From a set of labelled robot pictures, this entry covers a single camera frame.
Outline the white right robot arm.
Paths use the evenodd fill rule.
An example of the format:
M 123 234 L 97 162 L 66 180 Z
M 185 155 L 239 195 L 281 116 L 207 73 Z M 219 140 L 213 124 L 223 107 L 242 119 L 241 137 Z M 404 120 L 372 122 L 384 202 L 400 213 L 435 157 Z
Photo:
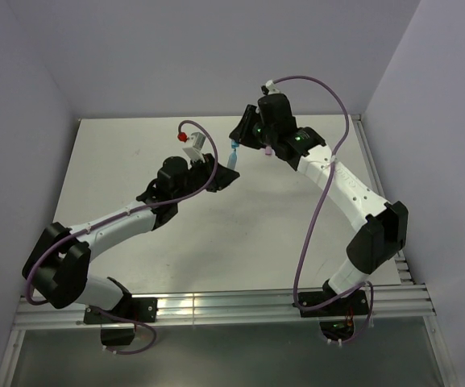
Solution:
M 299 127 L 284 94 L 265 95 L 247 106 L 230 139 L 247 148 L 271 148 L 315 183 L 350 222 L 355 235 L 347 245 L 347 258 L 327 281 L 329 290 L 322 297 L 327 311 L 341 314 L 351 304 L 350 290 L 405 246 L 407 207 L 369 189 L 313 128 Z

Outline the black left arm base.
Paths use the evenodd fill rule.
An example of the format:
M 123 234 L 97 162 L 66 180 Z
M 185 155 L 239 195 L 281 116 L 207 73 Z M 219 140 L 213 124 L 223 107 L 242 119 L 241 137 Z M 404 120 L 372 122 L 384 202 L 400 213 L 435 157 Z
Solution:
M 134 355 L 145 352 L 156 343 L 157 332 L 151 323 L 156 321 L 157 310 L 157 298 L 127 297 L 110 311 L 87 306 L 83 323 L 100 326 L 100 341 L 107 351 Z M 149 342 L 138 349 L 126 349 L 137 338 L 140 329 L 151 334 Z

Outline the blue highlighter pen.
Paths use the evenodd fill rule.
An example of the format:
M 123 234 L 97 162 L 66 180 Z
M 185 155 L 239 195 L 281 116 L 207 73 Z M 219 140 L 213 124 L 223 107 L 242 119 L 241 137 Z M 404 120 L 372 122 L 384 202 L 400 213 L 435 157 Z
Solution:
M 237 148 L 232 148 L 226 167 L 228 169 L 235 170 L 236 165 L 237 165 L 237 159 L 238 159 Z

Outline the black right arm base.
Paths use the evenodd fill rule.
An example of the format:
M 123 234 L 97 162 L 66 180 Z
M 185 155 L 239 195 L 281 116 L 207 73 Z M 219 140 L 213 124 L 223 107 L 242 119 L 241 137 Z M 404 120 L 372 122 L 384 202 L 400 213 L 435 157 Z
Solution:
M 370 302 L 363 290 L 356 290 L 347 297 L 340 298 L 320 310 L 300 310 L 301 318 L 325 318 L 319 326 L 326 339 L 344 342 L 355 335 L 355 317 L 367 316 Z

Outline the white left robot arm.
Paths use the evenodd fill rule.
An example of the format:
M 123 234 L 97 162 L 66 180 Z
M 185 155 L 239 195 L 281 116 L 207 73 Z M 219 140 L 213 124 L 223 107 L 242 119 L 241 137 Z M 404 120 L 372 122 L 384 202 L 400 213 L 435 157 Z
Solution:
M 91 262 L 130 238 L 162 227 L 176 216 L 179 202 L 202 191 L 219 192 L 239 176 L 210 154 L 191 162 L 172 156 L 146 190 L 122 209 L 76 226 L 50 224 L 23 267 L 27 301 L 57 309 L 84 304 L 101 309 L 113 322 L 125 320 L 131 293 L 111 277 L 90 275 Z

